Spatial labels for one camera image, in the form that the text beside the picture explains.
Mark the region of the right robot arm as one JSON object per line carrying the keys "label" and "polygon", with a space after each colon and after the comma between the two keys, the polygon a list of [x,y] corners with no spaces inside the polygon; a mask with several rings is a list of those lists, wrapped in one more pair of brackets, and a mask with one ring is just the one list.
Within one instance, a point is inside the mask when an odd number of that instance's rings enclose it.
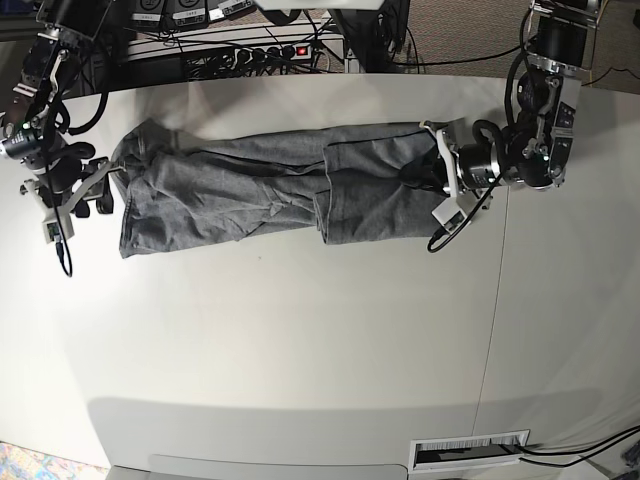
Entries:
{"label": "right robot arm", "polygon": [[107,162],[86,142],[69,143],[91,130],[106,109],[109,90],[99,91],[94,115],[72,126],[64,98],[81,79],[94,54],[108,54],[104,35],[112,1],[38,1],[34,43],[23,60],[10,104],[1,118],[1,155],[22,164],[34,179],[23,184],[43,203],[46,214],[86,218],[89,202],[99,212],[113,210]]}

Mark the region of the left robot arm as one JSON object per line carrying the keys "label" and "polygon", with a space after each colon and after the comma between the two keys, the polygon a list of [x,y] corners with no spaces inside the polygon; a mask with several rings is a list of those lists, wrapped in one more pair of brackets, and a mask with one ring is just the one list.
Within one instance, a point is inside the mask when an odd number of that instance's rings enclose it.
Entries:
{"label": "left robot arm", "polygon": [[513,183],[539,190],[563,184],[582,86],[578,74],[603,9],[601,1],[531,2],[507,74],[505,126],[479,119],[471,127],[472,143],[445,143],[452,151],[453,180],[443,156],[432,150],[403,167],[400,181],[441,196],[458,191],[473,198]]}

